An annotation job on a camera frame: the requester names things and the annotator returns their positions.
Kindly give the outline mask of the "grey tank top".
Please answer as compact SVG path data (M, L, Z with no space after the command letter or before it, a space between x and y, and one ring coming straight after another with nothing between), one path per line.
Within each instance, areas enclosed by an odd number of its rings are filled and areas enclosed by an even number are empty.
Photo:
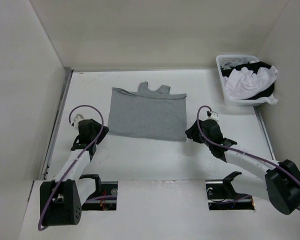
M113 87L109 133L128 138L185 142L187 95L171 94L170 90L168 85L151 90L147 81L140 83L137 91Z

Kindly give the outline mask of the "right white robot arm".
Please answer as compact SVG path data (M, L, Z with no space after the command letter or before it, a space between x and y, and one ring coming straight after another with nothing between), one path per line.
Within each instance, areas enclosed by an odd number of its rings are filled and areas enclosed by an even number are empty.
M238 149L237 142L224 137L214 119L197 120L185 134L193 142L205 144L215 158L256 176L252 181L238 179L240 172L225 177L221 190L226 197L256 196L269 201L284 215L300 207L300 171L293 161L267 160Z

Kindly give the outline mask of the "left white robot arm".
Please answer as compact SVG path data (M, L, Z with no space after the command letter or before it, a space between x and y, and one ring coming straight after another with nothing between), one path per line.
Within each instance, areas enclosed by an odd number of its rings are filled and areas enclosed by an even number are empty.
M83 174L83 171L109 128L94 119L81 120L77 126L78 135L68 160L56 176L40 185L40 231L52 226L77 225L88 197L95 200L102 195L99 175Z

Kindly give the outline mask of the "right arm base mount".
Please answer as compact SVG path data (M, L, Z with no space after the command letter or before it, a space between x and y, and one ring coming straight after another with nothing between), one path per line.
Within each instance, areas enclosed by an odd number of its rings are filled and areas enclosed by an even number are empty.
M210 211L255 210L252 196L236 192L232 185L232 181L241 174L239 171L234 171L223 179L205 182Z

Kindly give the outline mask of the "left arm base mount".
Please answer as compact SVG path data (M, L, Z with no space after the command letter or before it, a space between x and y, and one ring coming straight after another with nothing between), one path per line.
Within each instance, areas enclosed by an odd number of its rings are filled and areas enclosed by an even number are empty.
M116 211L119 183L104 181L101 187L92 193L82 205L83 211Z

